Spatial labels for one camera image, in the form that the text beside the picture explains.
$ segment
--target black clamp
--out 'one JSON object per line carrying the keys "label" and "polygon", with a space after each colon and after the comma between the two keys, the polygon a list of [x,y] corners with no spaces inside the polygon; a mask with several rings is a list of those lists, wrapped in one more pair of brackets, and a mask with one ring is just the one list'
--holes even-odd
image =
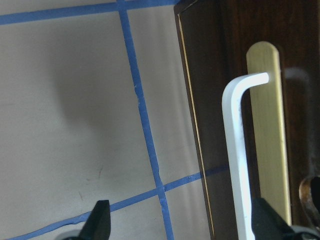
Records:
{"label": "black clamp", "polygon": [[108,240],[110,232],[110,204],[108,200],[101,200],[96,202],[79,235],[63,240]]}

